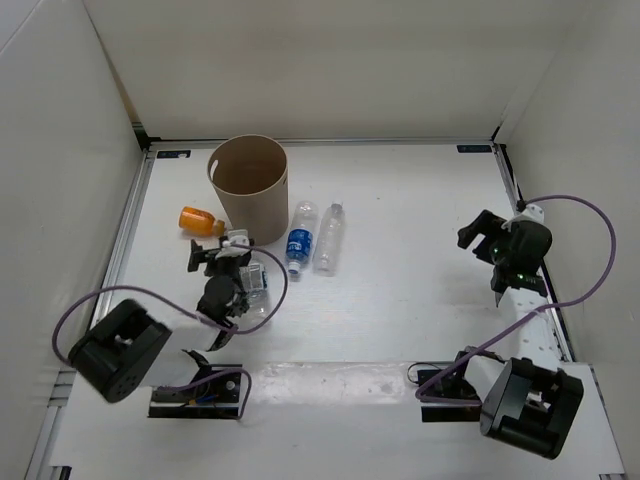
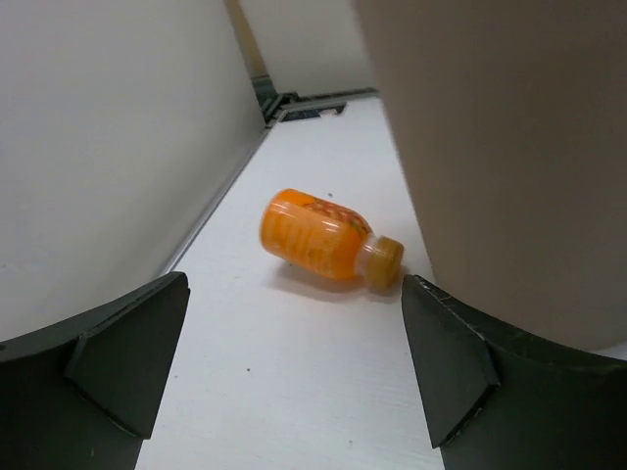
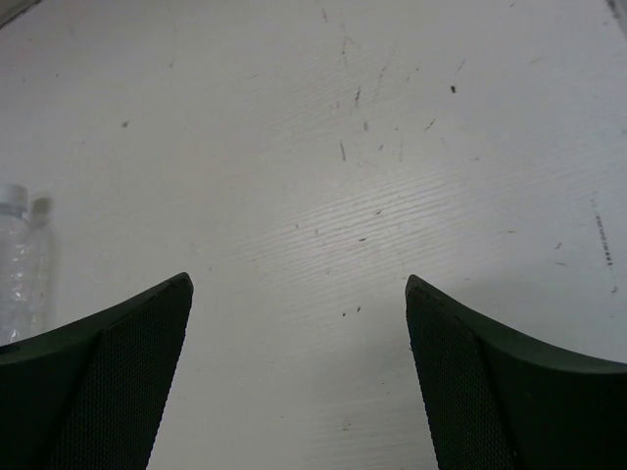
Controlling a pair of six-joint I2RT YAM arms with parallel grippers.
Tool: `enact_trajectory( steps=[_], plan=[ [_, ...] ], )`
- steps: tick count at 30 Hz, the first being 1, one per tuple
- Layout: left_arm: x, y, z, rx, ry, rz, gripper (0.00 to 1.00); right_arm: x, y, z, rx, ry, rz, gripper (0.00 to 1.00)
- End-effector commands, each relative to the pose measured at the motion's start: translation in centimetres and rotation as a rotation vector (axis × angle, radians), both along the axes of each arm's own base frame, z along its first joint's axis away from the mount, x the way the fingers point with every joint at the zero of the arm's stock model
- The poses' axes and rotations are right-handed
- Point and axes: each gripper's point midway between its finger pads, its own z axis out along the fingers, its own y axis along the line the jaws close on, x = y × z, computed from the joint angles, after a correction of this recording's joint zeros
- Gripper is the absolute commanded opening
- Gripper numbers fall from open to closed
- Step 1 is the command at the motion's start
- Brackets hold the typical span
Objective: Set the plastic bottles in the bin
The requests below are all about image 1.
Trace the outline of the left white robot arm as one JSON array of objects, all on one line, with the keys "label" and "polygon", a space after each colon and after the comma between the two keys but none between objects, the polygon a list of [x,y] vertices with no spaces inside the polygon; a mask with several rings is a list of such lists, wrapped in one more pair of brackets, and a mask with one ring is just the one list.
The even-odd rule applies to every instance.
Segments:
[{"label": "left white robot arm", "polygon": [[226,236],[215,249],[203,249],[191,243],[188,269],[194,271],[201,263],[210,271],[210,281],[198,304],[190,312],[151,290],[133,285],[113,285],[91,292],[63,313],[54,328],[52,349],[66,365],[81,376],[109,403],[117,403],[129,396],[142,383],[160,355],[174,329],[152,318],[134,299],[125,299],[114,307],[63,355],[58,346],[62,325],[80,305],[103,293],[126,290],[148,295],[173,308],[186,317],[219,331],[214,341],[216,349],[240,333],[230,321],[248,309],[246,292],[242,286],[240,269],[247,266],[254,241],[243,235]]}]

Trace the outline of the orange plastic bottle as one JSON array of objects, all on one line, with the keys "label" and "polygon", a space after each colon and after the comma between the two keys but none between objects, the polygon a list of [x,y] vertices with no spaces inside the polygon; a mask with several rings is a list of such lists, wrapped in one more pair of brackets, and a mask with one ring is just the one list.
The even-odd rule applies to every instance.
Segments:
[{"label": "orange plastic bottle", "polygon": [[188,234],[201,237],[220,237],[226,231],[224,221],[216,219],[208,211],[190,206],[182,209],[178,226]]}]

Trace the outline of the clear white-label plastic bottle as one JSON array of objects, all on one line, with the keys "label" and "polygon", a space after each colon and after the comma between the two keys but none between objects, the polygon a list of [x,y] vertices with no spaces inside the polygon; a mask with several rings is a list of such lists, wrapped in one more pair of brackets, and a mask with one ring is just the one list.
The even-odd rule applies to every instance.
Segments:
[{"label": "clear white-label plastic bottle", "polygon": [[247,266],[240,268],[240,276],[249,303],[249,314],[264,319],[271,308],[265,266],[259,261],[250,260]]}]

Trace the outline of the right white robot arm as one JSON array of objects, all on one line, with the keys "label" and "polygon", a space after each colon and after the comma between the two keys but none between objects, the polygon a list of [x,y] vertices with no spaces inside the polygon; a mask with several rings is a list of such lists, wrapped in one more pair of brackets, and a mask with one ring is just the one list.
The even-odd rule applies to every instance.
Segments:
[{"label": "right white robot arm", "polygon": [[[541,208],[531,205],[510,220],[484,210],[458,231],[457,245],[473,250],[493,266],[491,290],[500,302],[508,290],[544,298],[547,288],[539,275],[552,233]],[[523,353],[508,359],[483,396],[481,434],[512,447],[556,459],[565,444],[584,395],[582,381],[568,375],[551,359],[533,360]]]}]

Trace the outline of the clear unlabelled plastic bottle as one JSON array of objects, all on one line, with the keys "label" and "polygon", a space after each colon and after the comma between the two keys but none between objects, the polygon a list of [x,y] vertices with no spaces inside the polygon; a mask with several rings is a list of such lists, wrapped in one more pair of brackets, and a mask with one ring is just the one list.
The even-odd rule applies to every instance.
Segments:
[{"label": "clear unlabelled plastic bottle", "polygon": [[337,269],[345,230],[345,211],[341,203],[332,203],[321,220],[313,257],[313,270],[332,276]]}]

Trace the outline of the blue label plastic bottle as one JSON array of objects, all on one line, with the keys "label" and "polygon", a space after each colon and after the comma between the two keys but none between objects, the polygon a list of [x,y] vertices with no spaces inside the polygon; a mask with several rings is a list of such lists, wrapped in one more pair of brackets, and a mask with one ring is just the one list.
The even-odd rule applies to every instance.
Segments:
[{"label": "blue label plastic bottle", "polygon": [[301,201],[295,208],[285,249],[291,275],[299,275],[311,257],[318,217],[318,207],[311,201]]}]

